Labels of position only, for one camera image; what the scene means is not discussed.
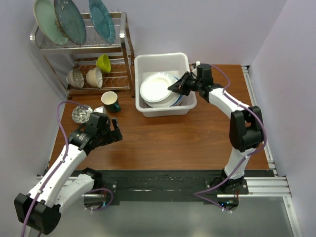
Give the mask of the white scalloped deep plate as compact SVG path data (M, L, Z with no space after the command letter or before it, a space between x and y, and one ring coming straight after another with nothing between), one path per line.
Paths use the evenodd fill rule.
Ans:
M140 95L145 101L160 102L171 95L172 91L168 88L176 81L176 78L168 73L153 73L141 83Z

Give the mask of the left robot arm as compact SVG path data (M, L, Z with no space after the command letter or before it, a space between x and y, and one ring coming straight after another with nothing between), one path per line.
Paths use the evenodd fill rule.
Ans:
M101 173L91 168L84 169L69 185L65 183L91 151L120 140L122 134L117 119L92 112L88 122L66 138L60 156L42 179L27 194L18 194L15 198L16 214L22 223L20 235L25 235L27 227L40 234L50 234L58 225L62 212L83 194L107 192L113 199L113 192L103 187Z

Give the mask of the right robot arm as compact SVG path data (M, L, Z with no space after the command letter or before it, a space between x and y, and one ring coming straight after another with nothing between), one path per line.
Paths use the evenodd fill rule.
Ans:
M261 109L249 106L233 96L226 87L214 82L213 65L196 62L191 72L168 87L168 90L188 96L190 92L198 92L200 97L219 108L230 119L229 140L232 152L224 167L218 184L213 184L208 191L220 187L221 191L231 194L243 181L246 165L250 157L264 148L267 142Z

